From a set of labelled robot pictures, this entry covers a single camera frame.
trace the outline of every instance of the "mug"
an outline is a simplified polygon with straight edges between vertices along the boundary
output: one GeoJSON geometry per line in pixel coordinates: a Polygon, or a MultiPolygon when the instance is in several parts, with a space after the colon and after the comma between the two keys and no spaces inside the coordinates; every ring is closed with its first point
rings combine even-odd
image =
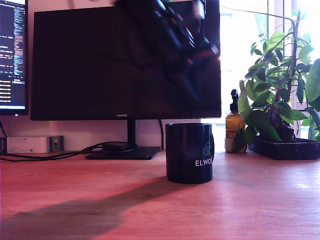
{"type": "Polygon", "coordinates": [[[169,181],[202,184],[212,180],[215,144],[211,124],[166,124],[165,146],[169,181]]]}

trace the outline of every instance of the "green leaf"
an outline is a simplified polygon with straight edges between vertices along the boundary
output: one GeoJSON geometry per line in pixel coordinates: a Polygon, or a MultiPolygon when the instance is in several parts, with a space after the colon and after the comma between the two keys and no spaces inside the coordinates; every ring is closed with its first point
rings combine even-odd
{"type": "Polygon", "coordinates": [[[284,56],[282,55],[282,52],[279,49],[275,49],[275,53],[278,56],[278,59],[280,60],[280,62],[283,61],[284,56]]]}
{"type": "Polygon", "coordinates": [[[277,101],[274,104],[274,106],[275,106],[276,109],[282,110],[282,112],[288,112],[289,113],[291,111],[290,105],[285,101],[277,101]]]}
{"type": "Polygon", "coordinates": [[[286,82],[287,82],[287,78],[284,77],[284,78],[281,78],[281,79],[279,80],[278,84],[279,84],[279,86],[281,86],[281,85],[285,84],[286,82]]]}
{"type": "Polygon", "coordinates": [[[252,101],[254,101],[257,97],[256,93],[254,92],[254,89],[256,88],[256,86],[257,86],[257,83],[252,80],[248,80],[245,85],[246,94],[252,101]]]}
{"type": "Polygon", "coordinates": [[[307,117],[302,112],[295,109],[291,109],[288,115],[285,114],[285,117],[293,121],[300,121],[303,119],[307,119],[307,117]]]}
{"type": "Polygon", "coordinates": [[[269,89],[272,85],[270,83],[260,83],[258,86],[255,87],[253,90],[254,93],[261,93],[267,89],[269,89]]]}
{"type": "Polygon", "coordinates": [[[240,81],[239,81],[239,87],[240,87],[240,91],[241,91],[242,93],[244,93],[245,95],[247,95],[247,93],[246,93],[246,87],[245,87],[245,81],[240,80],[240,81]]]}
{"type": "Polygon", "coordinates": [[[305,81],[303,80],[301,75],[299,75],[299,77],[298,77],[298,87],[296,89],[296,96],[297,96],[298,101],[299,101],[300,104],[302,104],[303,101],[304,101],[304,89],[305,89],[305,81]]]}
{"type": "Polygon", "coordinates": [[[305,94],[309,102],[320,96],[320,58],[314,61],[306,78],[305,94]]]}
{"type": "Polygon", "coordinates": [[[316,124],[313,120],[310,122],[310,127],[308,130],[308,139],[314,140],[316,135],[316,124]]]}
{"type": "Polygon", "coordinates": [[[273,66],[276,66],[276,67],[279,66],[278,60],[277,60],[277,58],[275,57],[275,55],[273,55],[273,54],[272,54],[272,60],[270,61],[270,63],[271,63],[273,66]]]}
{"type": "Polygon", "coordinates": [[[305,72],[305,73],[310,71],[311,66],[312,66],[311,64],[304,65],[303,63],[299,63],[299,64],[296,65],[296,67],[299,70],[304,70],[303,72],[305,72]]]}
{"type": "Polygon", "coordinates": [[[266,81],[266,70],[264,68],[260,68],[255,74],[261,81],[266,81]]]}
{"type": "Polygon", "coordinates": [[[262,93],[260,96],[258,96],[256,98],[256,100],[253,102],[253,106],[260,106],[260,105],[264,105],[266,103],[266,101],[268,100],[270,96],[270,91],[266,91],[264,93],[262,93]]]}
{"type": "Polygon", "coordinates": [[[277,71],[276,69],[279,69],[279,67],[272,67],[272,68],[270,68],[270,69],[266,72],[266,74],[268,75],[268,74],[270,74],[270,73],[276,72],[276,71],[277,71]]]}
{"type": "Polygon", "coordinates": [[[269,50],[277,47],[277,48],[283,48],[284,43],[280,42],[285,36],[285,33],[282,31],[276,31],[272,37],[270,38],[270,43],[266,46],[265,52],[268,52],[269,50]]]}
{"type": "Polygon", "coordinates": [[[271,91],[267,102],[272,104],[274,101],[275,101],[275,94],[271,91]]]}
{"type": "Polygon", "coordinates": [[[240,80],[240,95],[238,100],[238,111],[242,119],[246,119],[251,112],[250,104],[247,97],[246,87],[243,80],[240,80]]]}
{"type": "Polygon", "coordinates": [[[266,51],[266,49],[267,49],[267,42],[264,42],[263,43],[263,46],[262,46],[262,49],[263,49],[263,52],[265,52],[266,51]]]}
{"type": "Polygon", "coordinates": [[[279,116],[283,119],[283,121],[286,121],[288,124],[292,124],[292,125],[295,124],[293,120],[286,118],[282,113],[280,113],[279,116]]]}
{"type": "Polygon", "coordinates": [[[257,54],[257,55],[262,56],[262,52],[259,49],[255,49],[254,53],[257,54]]]}
{"type": "Polygon", "coordinates": [[[316,98],[316,100],[309,102],[310,106],[313,107],[315,110],[320,112],[320,96],[316,98]]]}
{"type": "Polygon", "coordinates": [[[248,71],[250,72],[252,70],[264,68],[266,66],[266,64],[267,64],[266,62],[257,63],[255,65],[251,66],[248,71]]]}
{"type": "Polygon", "coordinates": [[[245,139],[245,131],[243,128],[241,128],[236,132],[235,137],[232,141],[231,152],[237,153],[241,149],[243,149],[246,145],[247,145],[247,143],[246,143],[246,139],[245,139]]]}
{"type": "Polygon", "coordinates": [[[307,16],[307,11],[305,11],[305,12],[302,14],[301,19],[304,19],[306,16],[307,16]]]}
{"type": "Polygon", "coordinates": [[[251,146],[254,143],[254,141],[256,140],[256,137],[257,137],[257,132],[255,130],[255,127],[253,125],[247,126],[244,131],[245,142],[249,146],[251,146]]]}
{"type": "Polygon", "coordinates": [[[311,107],[306,107],[305,110],[311,115],[312,120],[317,126],[320,126],[320,117],[318,113],[313,110],[311,107]]]}
{"type": "Polygon", "coordinates": [[[277,82],[279,82],[279,78],[278,77],[276,77],[276,76],[268,76],[267,78],[266,78],[266,80],[268,81],[268,82],[273,82],[273,83],[277,83],[277,82]]]}
{"type": "Polygon", "coordinates": [[[280,95],[280,97],[286,101],[286,102],[289,102],[289,99],[290,99],[290,91],[284,87],[282,88],[279,88],[278,89],[278,93],[280,95]]]}
{"type": "Polygon", "coordinates": [[[253,46],[253,48],[251,48],[251,51],[250,51],[251,56],[254,54],[256,47],[257,46],[253,46]]]}
{"type": "Polygon", "coordinates": [[[303,38],[308,41],[308,43],[312,44],[310,33],[307,32],[303,35],[303,38]]]}
{"type": "Polygon", "coordinates": [[[315,50],[312,45],[305,45],[299,52],[299,59],[304,65],[308,65],[310,60],[309,53],[315,50]]]}
{"type": "Polygon", "coordinates": [[[308,117],[302,121],[301,126],[308,127],[310,126],[310,123],[311,123],[311,119],[308,117]]]}
{"type": "Polygon", "coordinates": [[[298,11],[292,10],[292,11],[291,11],[291,16],[292,16],[292,17],[297,17],[297,16],[298,16],[298,11]]]}
{"type": "Polygon", "coordinates": [[[254,43],[252,43],[252,45],[251,45],[251,49],[256,45],[256,41],[254,42],[254,43]]]}
{"type": "Polygon", "coordinates": [[[256,75],[256,73],[259,71],[259,69],[253,69],[251,71],[249,71],[245,76],[244,78],[245,79],[249,79],[249,78],[252,78],[254,75],[256,75]]]}
{"type": "Polygon", "coordinates": [[[272,37],[270,38],[271,44],[277,44],[285,37],[285,33],[283,31],[276,31],[272,37]]]}
{"type": "Polygon", "coordinates": [[[242,119],[246,119],[251,112],[248,97],[243,92],[241,92],[239,95],[238,110],[242,119]]]}
{"type": "Polygon", "coordinates": [[[254,127],[260,134],[273,141],[282,141],[275,128],[270,124],[268,113],[261,110],[255,110],[251,113],[251,119],[254,127]]]}

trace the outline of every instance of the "mug logo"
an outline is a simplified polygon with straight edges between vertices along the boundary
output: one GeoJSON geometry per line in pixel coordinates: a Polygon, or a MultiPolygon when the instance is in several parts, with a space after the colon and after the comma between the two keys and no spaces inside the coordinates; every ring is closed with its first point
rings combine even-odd
{"type": "Polygon", "coordinates": [[[211,155],[211,144],[210,144],[210,142],[207,142],[205,144],[204,149],[203,149],[203,154],[206,155],[206,156],[211,155]]]}

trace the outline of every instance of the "black monitor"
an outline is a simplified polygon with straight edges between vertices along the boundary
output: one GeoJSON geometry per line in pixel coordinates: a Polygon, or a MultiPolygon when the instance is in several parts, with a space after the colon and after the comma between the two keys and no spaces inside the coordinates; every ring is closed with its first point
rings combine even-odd
{"type": "MultiPolygon", "coordinates": [[[[170,6],[196,37],[192,1],[170,6]]],[[[217,0],[207,2],[204,32],[216,54],[167,76],[116,6],[36,12],[31,120],[128,120],[135,144],[136,120],[221,117],[217,0]]]]}
{"type": "Polygon", "coordinates": [[[0,0],[0,116],[28,115],[28,1],[0,0]]]}

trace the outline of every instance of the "black tray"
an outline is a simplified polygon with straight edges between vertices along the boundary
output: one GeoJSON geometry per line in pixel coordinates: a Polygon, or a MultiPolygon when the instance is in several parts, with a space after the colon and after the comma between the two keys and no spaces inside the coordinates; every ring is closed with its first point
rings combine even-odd
{"type": "Polygon", "coordinates": [[[320,142],[296,137],[296,143],[270,142],[257,137],[249,148],[275,160],[320,159],[320,142]]]}

